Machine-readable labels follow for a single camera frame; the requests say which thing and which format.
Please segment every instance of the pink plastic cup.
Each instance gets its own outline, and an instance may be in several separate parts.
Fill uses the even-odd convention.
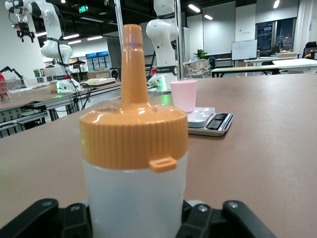
[[[170,83],[174,106],[190,113],[195,110],[197,80],[181,80]]]

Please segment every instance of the whiteboard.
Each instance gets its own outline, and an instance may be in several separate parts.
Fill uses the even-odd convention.
[[[257,58],[258,40],[232,42],[232,60]]]

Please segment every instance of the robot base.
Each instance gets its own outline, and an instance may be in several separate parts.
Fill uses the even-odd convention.
[[[177,81],[177,75],[173,73],[155,73],[148,81],[150,94],[165,94],[170,92],[170,82]]]
[[[77,91],[79,92],[84,91],[84,89],[81,88],[80,84],[76,80],[71,79],[71,81],[69,79],[58,80],[56,84],[57,93],[73,94],[73,93],[76,93]]]
[[[167,93],[170,93],[170,90],[160,91],[156,88],[148,89],[148,94],[151,94],[151,95],[163,95],[163,94],[167,94]]]

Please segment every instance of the red object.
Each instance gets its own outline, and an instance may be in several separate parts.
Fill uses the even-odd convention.
[[[0,73],[0,100],[4,101],[6,99],[9,99],[8,88],[6,87],[4,76]]]

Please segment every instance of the brown tabletop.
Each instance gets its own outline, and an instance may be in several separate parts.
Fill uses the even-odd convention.
[[[121,83],[114,83],[109,84],[101,87],[93,87],[93,90],[99,90],[99,89],[105,89],[110,88],[113,86],[121,85]],[[81,95],[86,94],[87,89],[85,91],[80,92]],[[72,96],[73,94],[57,94],[57,93],[51,93],[47,88],[39,88],[39,89],[32,89],[32,90],[26,90],[21,91],[19,93],[11,93],[11,101],[2,103],[0,102],[0,110],[14,108],[23,106],[26,104],[29,104],[31,102],[46,102],[50,100],[57,100],[61,98],[67,98],[69,96]]]
[[[317,75],[198,81],[197,106],[235,118],[225,137],[189,136],[185,199],[241,200],[277,237],[315,238]],[[79,117],[91,109],[0,139],[0,227],[41,198],[87,199]]]

